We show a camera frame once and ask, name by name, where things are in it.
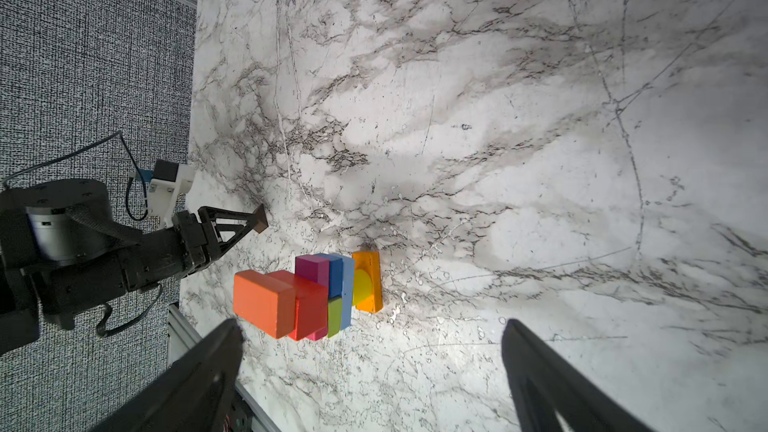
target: marble surface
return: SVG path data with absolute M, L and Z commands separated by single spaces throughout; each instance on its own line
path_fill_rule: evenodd
M 764 430 L 766 0 L 200 0 L 188 207 L 270 227 L 183 280 L 381 253 L 331 340 L 241 322 L 285 432 L 516 430 L 498 342 L 535 333 L 658 430 Z

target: dark blue block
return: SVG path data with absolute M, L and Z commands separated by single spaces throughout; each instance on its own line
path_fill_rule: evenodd
M 331 254 L 315 254 L 330 261 L 328 273 L 328 298 L 340 297 L 344 278 L 344 261 Z

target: black cable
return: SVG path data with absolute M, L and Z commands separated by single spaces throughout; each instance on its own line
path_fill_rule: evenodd
M 14 172 L 10 176 L 7 176 L 7 177 L 5 177 L 2 180 L 2 186 L 4 187 L 5 190 L 9 190 L 11 188 L 8 185 L 8 181 L 9 180 L 12 180 L 12 179 L 14 179 L 16 177 L 19 177 L 19 176 L 23 176 L 24 174 L 33 172 L 33 171 L 35 171 L 35 170 L 37 170 L 39 168 L 52 166 L 55 163 L 62 162 L 63 160 L 67 160 L 68 158 L 72 158 L 72 157 L 78 156 L 78 155 L 82 154 L 83 152 L 85 152 L 86 150 L 90 150 L 90 149 L 93 149 L 96 146 L 100 146 L 104 142 L 106 142 L 108 140 L 111 140 L 111 139 L 114 139 L 115 137 L 120 137 L 120 142 L 122 142 L 123 148 L 125 148 L 125 151 L 128 153 L 128 157 L 130 158 L 130 161 L 133 163 L 134 168 L 136 169 L 136 174 L 141 179 L 141 187 L 144 190 L 144 214 L 141 217 L 139 217 L 139 218 L 134 217 L 134 215 L 130 212 L 130 207 L 128 206 L 128 193 L 130 192 L 130 185 L 133 183 L 133 178 L 132 177 L 128 178 L 128 187 L 126 188 L 126 191 L 125 191 L 125 211 L 128 213 L 128 216 L 131 219 L 135 220 L 136 222 L 140 222 L 140 221 L 144 220 L 145 218 L 147 218 L 147 215 L 149 214 L 149 205 L 147 203 L 147 182 L 144 180 L 144 177 L 141 175 L 141 171 L 139 170 L 139 166 L 136 163 L 136 160 L 134 159 L 134 155 L 132 153 L 130 153 L 130 149 L 128 148 L 128 144 L 125 142 L 125 139 L 123 138 L 123 132 L 121 130 L 118 130 L 115 133 L 111 134 L 110 136 L 107 136 L 107 137 L 105 137 L 105 138 L 103 138 L 101 140 L 97 140 L 96 142 L 93 142 L 93 143 L 83 147 L 82 149 L 75 150 L 74 152 L 71 152 L 71 153 L 67 154 L 66 156 L 61 156 L 59 158 L 54 158 L 54 159 L 49 160 L 47 162 L 43 162 L 41 164 L 36 164 L 36 165 L 34 165 L 32 167 L 27 167 L 27 168 L 24 168 L 23 170 L 19 170 L 18 172 Z
M 152 308 L 152 306 L 155 305 L 158 300 L 160 300 L 160 296 L 163 294 L 163 285 L 158 282 L 158 287 L 160 289 L 158 296 L 154 298 L 152 303 L 149 304 L 149 307 L 147 307 L 144 312 L 141 312 L 138 316 L 115 328 L 107 329 L 107 320 L 109 320 L 110 315 L 112 315 L 112 306 L 110 304 L 104 304 L 104 318 L 101 319 L 101 322 L 96 324 L 96 335 L 99 337 L 111 337 L 115 334 L 119 334 L 120 332 L 129 328 L 131 325 L 136 324 L 141 319 L 143 319 L 144 316 L 147 315 L 149 310 Z

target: robotic arm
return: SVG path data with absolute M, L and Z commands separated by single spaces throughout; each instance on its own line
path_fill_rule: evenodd
M 38 300 L 44 320 L 63 330 L 74 328 L 76 314 L 105 304 L 97 332 L 115 334 L 146 311 L 106 331 L 107 302 L 203 270 L 251 230 L 268 226 L 264 205 L 253 213 L 201 207 L 197 215 L 178 212 L 171 227 L 145 234 L 112 220 L 107 187 L 96 180 L 68 178 L 0 193 L 0 354 L 38 339 Z M 219 218 L 242 223 L 218 224 Z M 234 236 L 225 241 L 222 232 Z

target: gray carpet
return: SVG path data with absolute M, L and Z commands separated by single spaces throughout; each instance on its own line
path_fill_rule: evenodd
M 0 0 L 0 176 L 123 130 L 143 168 L 186 162 L 195 11 L 172 0 Z M 116 220 L 129 160 L 119 141 L 26 176 L 105 182 Z M 134 188 L 132 206 L 142 201 Z M 143 223 L 143 227 L 154 224 Z M 109 327 L 126 322 L 153 292 L 114 301 Z M 167 305 L 178 284 L 139 324 L 100 339 L 101 308 L 74 331 L 45 324 L 41 338 L 0 357 L 0 430 L 86 430 L 165 369 Z

